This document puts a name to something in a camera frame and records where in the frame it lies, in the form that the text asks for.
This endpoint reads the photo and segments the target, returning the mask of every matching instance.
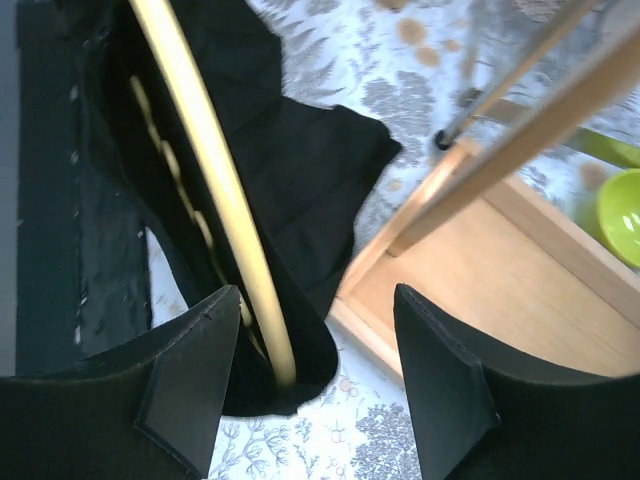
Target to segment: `floral tablecloth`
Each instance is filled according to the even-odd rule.
[[[285,89],[313,105],[343,104],[384,121],[404,152],[385,172],[356,225],[364,245],[440,158],[435,132],[456,111],[470,25],[478,22],[476,85],[513,56],[563,0],[411,0],[392,13],[374,0],[251,0],[279,34],[285,50]],[[558,48],[512,89],[514,101],[532,104],[601,37],[595,10]],[[640,94],[634,92],[589,122],[638,144]],[[470,134],[482,143],[502,127],[478,122]],[[522,177],[572,216],[592,187],[599,164],[565,147],[532,161]],[[150,235],[155,322],[185,309],[166,260]],[[338,332],[340,374],[325,394],[291,419],[225,419],[211,479],[417,480],[420,471],[402,388],[363,358]]]

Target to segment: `metal pole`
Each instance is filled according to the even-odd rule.
[[[436,145],[448,149],[475,118],[484,115],[491,106],[516,83],[527,70],[538,63],[580,20],[589,13],[597,0],[570,0],[551,21],[542,26],[522,48],[513,65],[501,71],[477,98],[460,112],[453,121],[436,135]]]

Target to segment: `black cloth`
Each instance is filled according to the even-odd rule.
[[[224,413],[290,415],[335,376],[324,323],[353,250],[353,222],[383,168],[399,152],[380,122],[343,107],[319,109],[282,94],[280,40],[241,0],[174,0],[245,188],[279,295],[297,385],[277,390],[271,367],[242,328]],[[228,281],[248,299],[195,156],[146,40],[126,3],[81,44],[82,152],[137,192],[187,303],[220,288],[202,237],[152,144],[129,78],[140,78],[160,136],[213,233]],[[71,32],[74,25],[69,24]],[[255,331],[262,342],[259,330]]]
[[[7,148],[0,155],[6,165],[0,191],[9,199],[18,186],[11,215],[17,210],[20,223],[0,225],[7,239],[15,235],[17,268],[2,275],[15,278],[17,288],[0,281],[4,298],[15,298],[0,305],[15,309],[7,308],[7,317],[16,318],[15,371],[7,374],[21,375],[64,368],[120,345],[151,328],[152,312],[147,240],[131,195],[77,154],[73,45],[59,37],[52,4],[15,7],[0,4],[0,21],[11,22],[0,38],[3,75],[19,78],[15,88],[0,89],[0,109],[18,107],[0,111],[7,126],[0,128],[7,134],[0,140]],[[15,154],[9,142],[19,145]],[[12,163],[19,178],[10,178]]]
[[[394,318],[423,478],[640,478],[640,375],[533,357],[406,285]]]
[[[0,378],[3,480],[207,478],[239,292],[67,368]]]

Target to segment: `green bowl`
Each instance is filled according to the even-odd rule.
[[[640,169],[608,179],[582,215],[582,227],[616,257],[640,268]]]

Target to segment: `black rubber tip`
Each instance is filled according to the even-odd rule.
[[[438,133],[436,133],[436,136],[433,138],[433,142],[436,144],[436,147],[438,147],[443,152],[449,150],[452,145],[451,143],[444,142],[444,130],[440,130]]]

